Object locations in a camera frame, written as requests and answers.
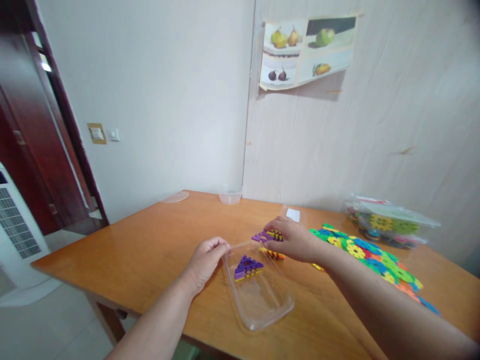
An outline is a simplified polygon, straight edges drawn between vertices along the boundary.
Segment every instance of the clear plastic container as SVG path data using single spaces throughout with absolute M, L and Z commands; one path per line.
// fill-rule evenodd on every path
M 218 191 L 220 201 L 227 205 L 238 204 L 242 198 L 242 187 L 224 184 Z
M 345 207 L 362 235 L 396 248 L 412 249 L 426 244 L 430 230 L 441 225 L 416 211 L 372 197 L 351 194 Z
M 222 258 L 236 309 L 243 324 L 251 331 L 273 324 L 295 305 L 294 293 L 275 264 L 276 260 L 259 252 L 261 246 L 256 241 L 243 242 L 232 246 Z M 263 269 L 260 274 L 235 282 L 235 269 L 244 255 L 261 262 Z

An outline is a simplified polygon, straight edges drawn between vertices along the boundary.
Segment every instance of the purple plastic block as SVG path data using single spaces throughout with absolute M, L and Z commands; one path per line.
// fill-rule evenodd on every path
M 273 237 L 271 237 L 269 234 L 267 234 L 266 231 L 262 231 L 254 236 L 251 237 L 252 240 L 255 240 L 255 241 L 258 241 L 258 242 L 262 242 L 262 243 L 266 243 L 267 241 L 270 241 L 270 240 L 275 240 Z

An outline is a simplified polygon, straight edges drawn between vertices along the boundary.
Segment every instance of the wooden table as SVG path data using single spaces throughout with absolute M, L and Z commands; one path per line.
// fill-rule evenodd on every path
M 221 236 L 245 242 L 279 215 L 280 204 L 242 199 L 224 205 L 214 194 L 189 191 L 178 203 L 157 203 L 33 263 L 92 300 L 114 341 L 123 328 L 113 309 L 141 315 L 180 274 L 199 242 Z M 309 228 L 329 223 L 359 235 L 346 215 L 302 208 Z M 442 316 L 480 342 L 480 280 L 426 246 L 385 246 L 424 284 L 419 294 Z M 218 265 L 191 305 L 183 339 L 243 359 L 384 359 L 330 277 L 311 264 L 279 263 L 295 307 L 259 332 L 241 323 L 227 278 Z

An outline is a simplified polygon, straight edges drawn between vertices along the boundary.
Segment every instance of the light switch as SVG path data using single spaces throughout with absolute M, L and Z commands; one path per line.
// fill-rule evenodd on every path
M 104 129 L 101 123 L 89 122 L 86 124 L 90 131 L 91 142 L 94 144 L 107 144 L 107 138 L 105 137 Z
M 120 135 L 119 135 L 119 130 L 118 129 L 113 129 L 107 131 L 108 133 L 108 139 L 110 141 L 120 141 Z

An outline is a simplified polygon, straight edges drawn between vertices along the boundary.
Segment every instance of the fruit picture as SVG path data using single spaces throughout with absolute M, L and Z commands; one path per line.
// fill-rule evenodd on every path
M 270 56 L 298 57 L 306 26 L 305 20 L 265 23 L 263 51 Z
M 280 32 L 280 29 L 282 27 L 280 26 L 278 28 L 277 31 L 275 31 L 271 37 L 270 37 L 270 41 L 271 43 L 273 44 L 274 47 L 276 47 L 277 49 L 283 49 L 286 45 L 287 45 L 287 41 L 289 40 L 289 38 L 287 37 L 287 35 L 285 35 L 284 33 L 281 33 Z
M 329 45 L 335 37 L 335 30 L 333 29 L 322 29 L 318 32 L 315 39 L 315 44 L 319 48 L 323 48 Z
M 273 70 L 268 73 L 268 78 L 272 81 L 275 81 L 277 79 L 277 70 Z M 281 73 L 278 74 L 278 80 L 280 81 L 286 81 L 287 80 L 287 73 L 285 72 L 284 68 L 281 68 Z
M 287 80 L 287 73 L 285 72 L 283 67 L 281 68 L 281 70 L 282 71 L 281 71 L 280 75 L 278 75 L 278 80 L 285 81 L 285 80 Z
M 313 65 L 312 76 L 320 76 L 322 74 L 328 73 L 331 67 L 328 64 L 320 63 L 318 65 Z
M 258 86 L 283 91 L 345 71 L 352 63 L 356 23 L 356 15 L 264 21 L 258 34 L 263 40 Z
M 356 17 L 309 20 L 305 35 L 306 53 L 317 56 L 319 52 L 352 46 L 356 21 Z
M 296 46 L 297 43 L 299 42 L 299 33 L 295 30 L 295 26 L 293 26 L 293 30 L 290 33 L 290 36 L 288 37 L 288 46 Z

